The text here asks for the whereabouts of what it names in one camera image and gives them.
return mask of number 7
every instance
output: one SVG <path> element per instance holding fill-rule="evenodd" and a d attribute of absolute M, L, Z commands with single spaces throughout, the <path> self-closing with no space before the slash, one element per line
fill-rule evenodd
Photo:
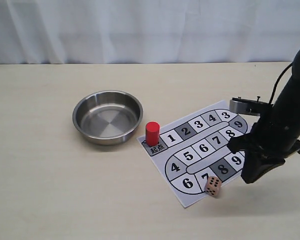
<path fill-rule="evenodd" d="M 218 138 L 218 136 L 213 137 L 212 140 L 216 140 L 216 142 L 217 142 L 218 144 L 221 143 L 220 140 L 219 140 L 219 138 Z"/>

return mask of bowl rim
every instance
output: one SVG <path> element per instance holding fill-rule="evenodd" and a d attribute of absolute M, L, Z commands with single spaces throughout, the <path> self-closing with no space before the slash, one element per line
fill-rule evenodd
<path fill-rule="evenodd" d="M 108 136 L 108 137 L 100 137 L 100 136 L 95 136 L 95 135 L 91 135 L 86 133 L 85 131 L 82 130 L 82 128 L 79 126 L 78 122 L 76 121 L 76 115 L 78 112 L 79 107 L 82 105 L 82 103 L 87 100 L 88 98 L 95 96 L 95 95 L 100 95 L 100 94 L 104 94 L 104 93 L 117 93 L 117 94 L 122 94 L 122 95 L 127 95 L 129 98 L 131 98 L 132 100 L 135 101 L 135 103 L 137 103 L 138 108 L 140 110 L 140 115 L 139 118 L 137 120 L 137 122 L 133 125 L 133 127 L 131 127 L 128 131 L 120 134 L 120 135 L 116 135 L 116 136 Z M 84 136 L 90 138 L 90 139 L 95 139 L 95 140 L 113 140 L 113 139 L 120 139 L 122 137 L 125 137 L 127 135 L 130 135 L 130 133 L 132 133 L 133 131 L 135 131 L 137 129 L 137 127 L 140 125 L 142 119 L 143 119 L 143 115 L 144 115 L 144 110 L 142 107 L 141 102 L 135 97 L 133 96 L 131 93 L 122 91 L 122 90 L 101 90 L 101 91 L 96 91 L 93 92 L 87 96 L 85 96 L 84 98 L 82 98 L 74 107 L 73 112 L 72 112 L 72 123 L 74 125 L 74 127 Z"/>

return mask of game board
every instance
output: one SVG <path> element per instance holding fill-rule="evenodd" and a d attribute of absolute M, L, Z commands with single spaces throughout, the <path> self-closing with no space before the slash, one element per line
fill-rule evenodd
<path fill-rule="evenodd" d="M 232 154 L 226 145 L 250 130 L 245 119 L 220 101 L 162 126 L 155 146 L 146 144 L 145 135 L 137 140 L 186 208 L 208 196 L 204 187 L 209 176 L 220 178 L 222 187 L 240 176 L 244 153 Z"/>

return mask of cable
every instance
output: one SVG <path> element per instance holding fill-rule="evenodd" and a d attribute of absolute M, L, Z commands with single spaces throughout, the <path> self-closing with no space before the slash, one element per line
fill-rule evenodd
<path fill-rule="evenodd" d="M 272 103 L 272 100 L 274 99 L 274 96 L 275 96 L 275 92 L 276 92 L 276 89 L 277 89 L 277 86 L 278 86 L 278 83 L 280 81 L 280 79 L 282 78 L 282 76 L 286 73 L 286 71 L 292 66 L 293 63 L 290 63 L 282 72 L 281 74 L 279 75 L 278 79 L 276 80 L 274 86 L 273 86 L 273 90 L 272 90 L 272 94 L 271 94 L 271 97 L 270 97 L 270 100 L 269 100 L 269 104 Z"/>

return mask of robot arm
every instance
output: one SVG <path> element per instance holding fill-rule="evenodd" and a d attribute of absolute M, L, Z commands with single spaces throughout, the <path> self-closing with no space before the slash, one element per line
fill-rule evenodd
<path fill-rule="evenodd" d="M 272 104 L 280 77 L 289 67 L 291 77 Z M 241 177 L 247 184 L 254 183 L 267 172 L 282 166 L 292 154 L 300 154 L 300 50 L 280 77 L 269 103 L 239 97 L 230 100 L 230 111 L 259 116 L 249 133 L 232 137 L 227 144 L 232 153 L 244 151 Z"/>

